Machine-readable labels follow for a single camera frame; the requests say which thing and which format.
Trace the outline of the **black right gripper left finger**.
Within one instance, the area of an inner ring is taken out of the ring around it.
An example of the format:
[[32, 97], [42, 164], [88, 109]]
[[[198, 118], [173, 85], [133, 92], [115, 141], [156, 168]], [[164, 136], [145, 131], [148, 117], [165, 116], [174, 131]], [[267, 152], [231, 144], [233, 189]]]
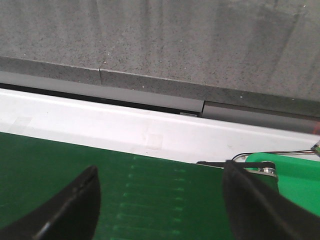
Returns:
[[90, 166], [40, 207], [0, 230], [2, 240], [91, 240], [100, 215], [98, 168]]

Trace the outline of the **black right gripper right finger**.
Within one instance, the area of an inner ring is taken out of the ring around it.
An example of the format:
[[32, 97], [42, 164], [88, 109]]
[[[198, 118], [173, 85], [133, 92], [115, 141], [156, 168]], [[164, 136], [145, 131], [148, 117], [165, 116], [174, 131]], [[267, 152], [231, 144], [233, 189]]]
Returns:
[[222, 190], [237, 240], [318, 240], [319, 216], [271, 189], [239, 164], [224, 164]]

